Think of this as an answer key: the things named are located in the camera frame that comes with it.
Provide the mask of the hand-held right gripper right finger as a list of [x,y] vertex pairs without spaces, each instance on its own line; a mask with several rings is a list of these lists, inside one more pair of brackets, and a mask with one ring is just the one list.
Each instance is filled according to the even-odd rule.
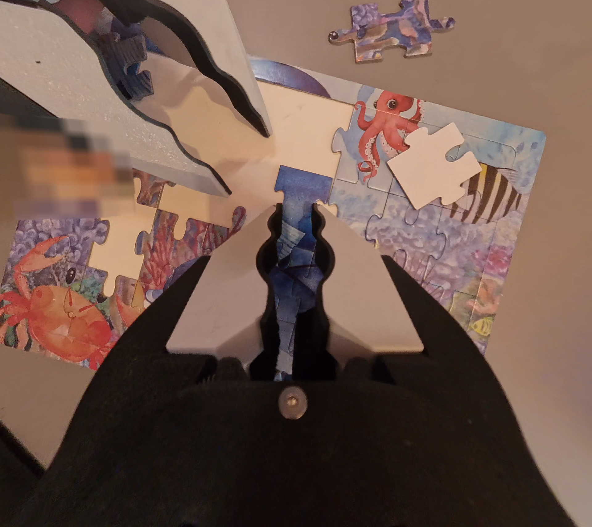
[[313,205],[313,363],[418,354],[424,345],[380,254],[322,205]]

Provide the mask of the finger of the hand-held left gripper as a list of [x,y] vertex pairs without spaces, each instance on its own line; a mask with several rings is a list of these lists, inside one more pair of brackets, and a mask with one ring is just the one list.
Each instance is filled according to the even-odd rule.
[[227,0],[103,0],[124,25],[158,21],[183,43],[197,69],[217,82],[262,136],[272,127]]
[[2,1],[1,79],[59,118],[86,121],[128,153],[132,167],[209,195],[231,194],[170,127],[123,97],[101,56],[63,17]]

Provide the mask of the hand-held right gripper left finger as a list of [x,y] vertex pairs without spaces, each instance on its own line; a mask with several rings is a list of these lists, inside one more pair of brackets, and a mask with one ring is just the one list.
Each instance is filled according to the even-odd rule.
[[211,255],[167,342],[170,353],[237,358],[251,376],[275,376],[279,328],[270,278],[282,205],[272,205]]

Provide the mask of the navy blue puzzle piece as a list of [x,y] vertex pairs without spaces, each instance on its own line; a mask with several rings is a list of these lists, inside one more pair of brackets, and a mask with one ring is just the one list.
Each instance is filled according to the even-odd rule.
[[144,34],[125,37],[117,32],[98,36],[97,43],[116,87],[130,101],[140,101],[154,94],[150,72],[139,71],[147,59]]

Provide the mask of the sea animals jigsaw puzzle board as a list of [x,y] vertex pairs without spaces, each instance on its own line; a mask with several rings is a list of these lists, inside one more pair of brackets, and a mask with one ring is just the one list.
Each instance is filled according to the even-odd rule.
[[[1,280],[8,347],[96,370],[129,324],[199,257],[268,205],[280,166],[331,177],[337,218],[391,257],[484,352],[545,142],[544,133],[267,60],[254,67],[276,125],[251,134],[196,69],[151,54],[155,94],[138,108],[167,118],[226,177],[211,197],[134,171],[137,205],[99,218],[19,221]],[[455,123],[481,172],[463,197],[415,209],[387,161],[419,128]]]

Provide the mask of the blue purple puzzle piece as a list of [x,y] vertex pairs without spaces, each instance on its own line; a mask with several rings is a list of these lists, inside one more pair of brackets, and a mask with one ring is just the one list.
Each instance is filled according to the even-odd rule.
[[327,203],[332,184],[331,177],[282,165],[279,167],[275,191],[283,192],[284,206],[298,202],[310,206],[317,201]]

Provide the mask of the white puzzle piece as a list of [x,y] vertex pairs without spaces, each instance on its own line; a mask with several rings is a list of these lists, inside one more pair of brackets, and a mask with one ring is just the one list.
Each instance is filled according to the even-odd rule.
[[453,122],[433,134],[419,128],[406,142],[409,149],[387,161],[387,165],[417,210],[438,197],[442,205],[456,202],[465,193],[461,184],[481,172],[471,151],[455,161],[447,161],[446,153],[464,142]]

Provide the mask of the purple coral puzzle piece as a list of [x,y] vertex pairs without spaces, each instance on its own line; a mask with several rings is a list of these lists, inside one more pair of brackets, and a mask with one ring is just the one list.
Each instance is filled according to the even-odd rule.
[[405,57],[428,56],[432,52],[432,33],[448,31],[455,19],[431,19],[428,0],[402,0],[396,13],[381,13],[377,3],[351,7],[351,28],[331,31],[331,44],[352,41],[357,63],[380,61],[389,47],[405,48]]

